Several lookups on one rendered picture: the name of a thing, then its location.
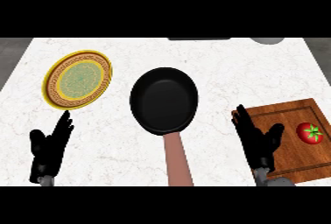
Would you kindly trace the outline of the grey round object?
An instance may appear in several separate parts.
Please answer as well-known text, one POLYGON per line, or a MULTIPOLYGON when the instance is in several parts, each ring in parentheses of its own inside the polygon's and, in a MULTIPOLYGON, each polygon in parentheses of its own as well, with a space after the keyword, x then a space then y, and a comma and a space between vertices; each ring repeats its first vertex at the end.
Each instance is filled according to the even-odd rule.
POLYGON ((251 38, 254 42, 263 45, 276 45, 285 38, 251 38))

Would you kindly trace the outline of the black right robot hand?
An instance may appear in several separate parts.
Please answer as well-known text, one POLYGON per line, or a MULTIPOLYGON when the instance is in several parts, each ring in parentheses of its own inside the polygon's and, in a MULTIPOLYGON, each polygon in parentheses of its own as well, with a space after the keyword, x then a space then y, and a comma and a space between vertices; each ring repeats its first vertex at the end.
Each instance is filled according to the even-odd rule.
POLYGON ((250 167, 256 170, 265 168, 269 172, 275 171, 274 153, 281 146, 285 126, 276 123, 266 133, 254 126, 253 119, 244 108, 237 107, 232 116, 232 124, 243 142, 243 150, 250 167))

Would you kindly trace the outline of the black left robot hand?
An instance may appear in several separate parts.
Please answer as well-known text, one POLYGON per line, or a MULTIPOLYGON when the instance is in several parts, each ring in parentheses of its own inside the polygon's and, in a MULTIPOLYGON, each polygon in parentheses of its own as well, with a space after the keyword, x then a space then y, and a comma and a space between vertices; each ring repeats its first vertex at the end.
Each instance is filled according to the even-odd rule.
POLYGON ((39 178, 58 175, 68 139, 74 129, 70 112, 59 117, 53 133, 46 136, 40 129, 30 131, 31 152, 34 155, 30 182, 39 184, 39 178))

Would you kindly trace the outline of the brown wooden cutting board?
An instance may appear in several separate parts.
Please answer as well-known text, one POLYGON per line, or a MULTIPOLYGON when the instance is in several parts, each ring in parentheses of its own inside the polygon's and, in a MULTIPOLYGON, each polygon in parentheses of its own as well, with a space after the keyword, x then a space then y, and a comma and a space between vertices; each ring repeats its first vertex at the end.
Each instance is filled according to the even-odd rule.
POLYGON ((281 146, 274 152, 275 171, 268 173, 268 178, 288 178, 294 183, 331 177, 331 124, 316 105, 309 98, 247 108, 254 126, 263 133, 276 123, 284 125, 281 146), (319 144, 305 143, 296 128, 300 123, 312 123, 324 133, 319 144))

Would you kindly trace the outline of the yellow patterned plate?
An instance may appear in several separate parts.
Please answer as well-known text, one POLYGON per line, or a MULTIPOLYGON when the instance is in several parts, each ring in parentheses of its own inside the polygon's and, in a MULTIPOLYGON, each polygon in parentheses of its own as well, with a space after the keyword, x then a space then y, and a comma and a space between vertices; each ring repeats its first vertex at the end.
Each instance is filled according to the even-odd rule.
POLYGON ((50 67, 42 93, 52 107, 62 110, 87 106, 104 94, 112 76, 108 57, 98 51, 68 54, 50 67))

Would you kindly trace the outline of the red tomato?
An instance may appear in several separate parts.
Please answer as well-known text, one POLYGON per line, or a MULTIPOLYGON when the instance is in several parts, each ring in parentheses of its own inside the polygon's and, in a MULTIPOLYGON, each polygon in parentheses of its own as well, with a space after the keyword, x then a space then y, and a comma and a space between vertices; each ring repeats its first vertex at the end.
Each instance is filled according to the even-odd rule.
POLYGON ((324 140, 322 130, 310 122, 303 122, 299 124, 296 134, 306 144, 319 144, 324 140))

